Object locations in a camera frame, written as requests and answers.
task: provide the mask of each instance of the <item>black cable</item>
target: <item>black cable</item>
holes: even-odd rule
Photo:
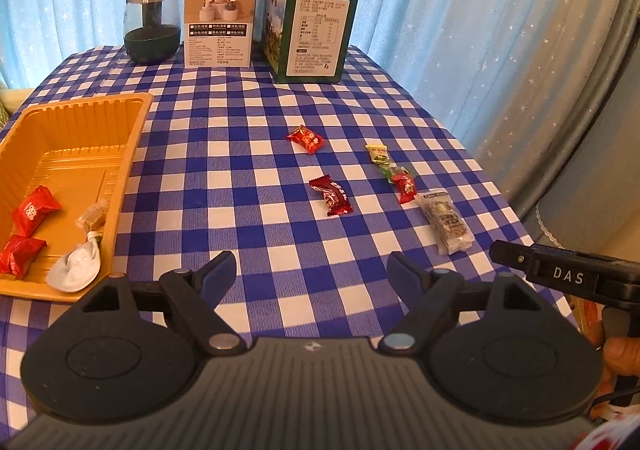
[[[603,394],[602,396],[598,396],[595,400],[593,400],[589,410],[591,410],[597,404],[602,403],[603,401],[617,400],[618,398],[623,398],[624,396],[633,396],[638,392],[640,392],[640,386],[633,386],[631,388],[624,388],[617,392],[610,392],[609,394]]]

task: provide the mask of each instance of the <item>blue and white checkered tablecloth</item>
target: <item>blue and white checkered tablecloth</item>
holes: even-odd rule
[[[259,60],[247,69],[187,69],[180,50],[160,66],[135,66],[124,49],[95,48],[67,58],[24,106],[120,92],[149,92],[154,103],[126,189],[114,269],[157,279],[231,250],[239,275],[216,311],[247,340],[380,337],[404,308],[386,280],[390,252],[487,281],[493,240],[530,243],[460,143],[354,48],[335,85],[276,85]],[[326,139],[316,154],[286,140],[300,123]],[[424,215],[415,201],[398,204],[366,140],[382,141],[410,165],[418,189],[449,190],[476,236],[470,250],[438,255]],[[353,213],[327,217],[307,185],[324,173],[345,189]],[[538,291],[570,315],[561,293]],[[33,416],[19,381],[22,355],[65,309],[0,299],[2,439]]]

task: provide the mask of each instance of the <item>red candy wrapper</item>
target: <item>red candy wrapper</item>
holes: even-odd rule
[[[418,189],[415,188],[415,182],[411,174],[404,171],[399,174],[393,175],[391,181],[396,183],[398,190],[400,191],[400,204],[408,203],[415,199],[415,195],[418,193]]]
[[[300,125],[300,127],[287,136],[287,140],[299,143],[309,154],[315,153],[324,144],[324,138],[307,129],[304,125]]]
[[[309,182],[309,186],[318,192],[322,192],[322,197],[329,207],[327,215],[341,215],[353,212],[351,203],[340,185],[334,182],[328,175],[323,175]]]
[[[31,261],[46,242],[32,237],[12,235],[0,252],[0,273],[10,273],[18,279],[25,276]]]
[[[11,218],[14,220],[18,235],[31,237],[48,213],[61,208],[60,203],[51,195],[51,191],[44,185],[40,185],[11,212]]]

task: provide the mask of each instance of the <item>box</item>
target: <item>box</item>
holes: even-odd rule
[[[33,233],[47,242],[23,280],[0,275],[0,295],[75,302],[110,273],[118,217],[146,114],[149,93],[96,96],[26,109],[0,143],[0,250],[15,233],[11,211],[38,185],[62,205]],[[76,226],[82,212],[98,199],[109,201],[100,243],[100,273],[76,293],[62,293],[45,282],[61,255],[84,243]]]
[[[255,0],[184,0],[184,64],[248,68]]]
[[[277,84],[340,82],[358,0],[264,0],[262,49]]]

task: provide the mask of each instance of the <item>green box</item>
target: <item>green box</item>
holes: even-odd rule
[[[358,0],[264,0],[262,50],[276,84],[337,83]]]

